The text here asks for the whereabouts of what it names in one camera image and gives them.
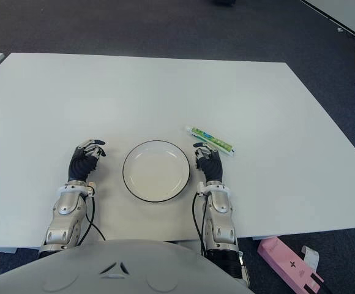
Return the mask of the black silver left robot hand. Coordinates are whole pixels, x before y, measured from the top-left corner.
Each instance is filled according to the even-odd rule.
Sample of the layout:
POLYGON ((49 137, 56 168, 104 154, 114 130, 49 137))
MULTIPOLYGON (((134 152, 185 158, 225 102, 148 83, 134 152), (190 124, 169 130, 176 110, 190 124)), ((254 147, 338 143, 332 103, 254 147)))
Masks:
POLYGON ((68 181, 87 181, 90 172, 95 170, 99 158, 106 156, 103 145, 105 142, 102 140, 90 139, 75 148, 69 163, 68 181))

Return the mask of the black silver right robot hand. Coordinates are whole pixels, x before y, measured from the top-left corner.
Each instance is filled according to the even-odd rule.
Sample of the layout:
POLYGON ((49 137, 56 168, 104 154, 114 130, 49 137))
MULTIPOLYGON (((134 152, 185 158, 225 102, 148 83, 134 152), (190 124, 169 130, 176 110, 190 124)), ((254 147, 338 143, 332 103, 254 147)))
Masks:
POLYGON ((202 142, 193 144, 193 147, 195 148, 196 169, 204 173, 207 182, 222 182, 223 167, 219 152, 202 142))

